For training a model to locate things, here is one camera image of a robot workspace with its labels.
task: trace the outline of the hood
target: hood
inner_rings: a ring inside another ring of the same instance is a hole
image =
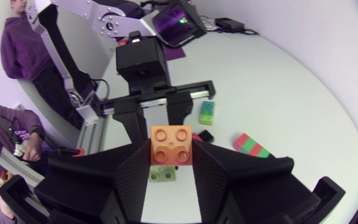
[[[5,21],[5,27],[10,25],[10,24],[12,24],[12,23],[20,22],[23,19],[27,19],[27,14],[26,13],[23,13],[22,17],[10,17],[10,18],[7,18],[6,21]]]

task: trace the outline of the red and green block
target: red and green block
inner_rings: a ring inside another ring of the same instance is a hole
[[[268,158],[270,155],[268,150],[244,133],[234,142],[233,146],[237,152],[242,152],[250,156]]]

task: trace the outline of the orange duplo block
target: orange duplo block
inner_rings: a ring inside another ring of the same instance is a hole
[[[152,166],[191,166],[191,126],[152,126]]]

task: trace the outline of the person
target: person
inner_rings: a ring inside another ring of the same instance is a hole
[[[83,118],[71,105],[63,78],[41,36],[32,30],[26,16],[26,4],[27,0],[11,0],[12,17],[5,21],[1,40],[2,66],[9,78],[31,81],[53,110],[81,129]]]
[[[25,146],[23,159],[27,161],[38,161],[41,158],[42,141],[45,136],[44,127],[39,117],[30,110],[14,110],[0,106],[0,117],[15,131],[27,131],[29,138]],[[4,146],[8,151],[14,152],[14,143],[0,125],[0,151]],[[0,197],[0,223],[17,223],[16,218]]]

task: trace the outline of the green and blue block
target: green and blue block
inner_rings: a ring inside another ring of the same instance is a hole
[[[214,117],[214,102],[203,101],[201,105],[200,124],[212,125]]]

